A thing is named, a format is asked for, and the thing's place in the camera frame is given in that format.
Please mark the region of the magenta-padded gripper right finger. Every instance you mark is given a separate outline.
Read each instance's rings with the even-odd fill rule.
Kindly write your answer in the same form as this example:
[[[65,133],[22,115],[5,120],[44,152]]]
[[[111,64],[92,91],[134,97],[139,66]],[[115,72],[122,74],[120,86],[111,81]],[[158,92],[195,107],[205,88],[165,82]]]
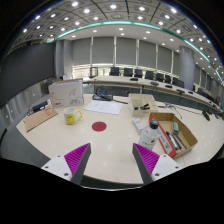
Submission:
[[[140,171],[143,184],[147,185],[182,169],[169,155],[157,153],[136,143],[132,153]]]

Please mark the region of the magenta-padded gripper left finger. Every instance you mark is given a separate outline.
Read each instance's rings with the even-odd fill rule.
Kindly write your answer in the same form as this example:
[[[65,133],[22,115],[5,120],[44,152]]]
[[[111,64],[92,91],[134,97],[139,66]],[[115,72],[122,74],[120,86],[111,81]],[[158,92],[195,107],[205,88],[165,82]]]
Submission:
[[[66,155],[56,155],[42,169],[76,185],[82,181],[83,174],[91,154],[91,144],[82,145]]]

